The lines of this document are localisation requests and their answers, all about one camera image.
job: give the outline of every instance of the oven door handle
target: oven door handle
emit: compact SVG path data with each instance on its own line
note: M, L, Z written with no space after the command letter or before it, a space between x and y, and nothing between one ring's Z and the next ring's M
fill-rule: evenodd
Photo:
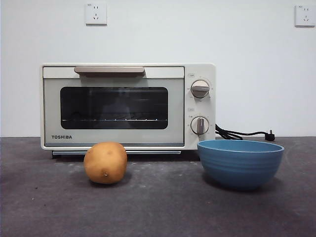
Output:
M74 71L79 75L89 77L138 76L145 74L144 67L75 67Z

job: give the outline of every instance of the toshiba logo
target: toshiba logo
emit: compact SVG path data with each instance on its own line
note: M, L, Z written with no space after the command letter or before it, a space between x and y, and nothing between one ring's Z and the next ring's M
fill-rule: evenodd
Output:
M71 135L51 135L52 139L72 139Z

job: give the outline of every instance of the oven door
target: oven door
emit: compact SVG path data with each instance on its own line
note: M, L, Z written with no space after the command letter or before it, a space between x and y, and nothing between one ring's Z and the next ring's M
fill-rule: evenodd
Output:
M183 67L49 67L43 75L46 147L184 146Z

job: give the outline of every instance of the blue bowl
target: blue bowl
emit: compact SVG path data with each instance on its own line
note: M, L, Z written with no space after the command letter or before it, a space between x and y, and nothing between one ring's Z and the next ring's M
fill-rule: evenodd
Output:
M276 174L284 147L244 140L207 140L197 144L206 173L223 186L252 190Z

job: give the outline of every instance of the oven foot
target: oven foot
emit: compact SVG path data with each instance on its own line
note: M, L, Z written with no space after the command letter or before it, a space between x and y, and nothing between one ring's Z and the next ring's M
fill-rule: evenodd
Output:
M53 151L51 152L51 158L52 159L57 159L57 158L60 158L60 157L61 157L61 155L55 155Z

